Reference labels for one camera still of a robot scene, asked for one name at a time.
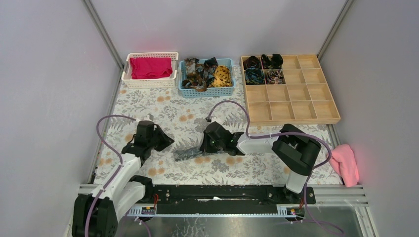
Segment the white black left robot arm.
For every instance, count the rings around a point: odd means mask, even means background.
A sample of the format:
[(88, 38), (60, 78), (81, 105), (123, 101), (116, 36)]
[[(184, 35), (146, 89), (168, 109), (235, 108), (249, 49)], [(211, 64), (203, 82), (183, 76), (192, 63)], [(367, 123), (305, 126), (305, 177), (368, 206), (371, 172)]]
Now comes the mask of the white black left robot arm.
[(72, 236), (113, 237), (119, 221), (138, 201), (154, 200), (153, 181), (138, 175), (151, 156), (174, 143), (159, 125), (141, 120), (136, 133), (120, 152), (120, 162), (105, 180), (89, 194), (79, 194), (75, 200)]

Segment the grey leaf pattern tie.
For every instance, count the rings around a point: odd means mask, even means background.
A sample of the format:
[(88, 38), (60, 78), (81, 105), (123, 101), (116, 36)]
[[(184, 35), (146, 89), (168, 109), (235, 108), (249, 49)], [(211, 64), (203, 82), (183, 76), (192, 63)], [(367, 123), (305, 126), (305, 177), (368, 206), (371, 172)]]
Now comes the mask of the grey leaf pattern tie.
[(199, 147), (192, 147), (183, 150), (176, 150), (173, 152), (174, 161), (180, 162), (190, 160), (201, 156), (204, 152)]

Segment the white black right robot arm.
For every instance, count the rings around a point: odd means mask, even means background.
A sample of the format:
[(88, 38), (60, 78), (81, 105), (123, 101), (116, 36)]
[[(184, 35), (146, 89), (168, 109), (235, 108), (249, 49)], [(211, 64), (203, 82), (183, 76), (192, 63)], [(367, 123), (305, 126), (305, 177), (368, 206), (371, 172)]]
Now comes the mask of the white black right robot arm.
[(224, 152), (231, 156), (251, 153), (275, 154), (291, 170), (283, 190), (284, 199), (296, 203), (303, 197), (306, 180), (314, 169), (321, 143), (292, 124), (285, 124), (277, 134), (250, 135), (231, 133), (217, 122), (204, 130), (203, 153)]

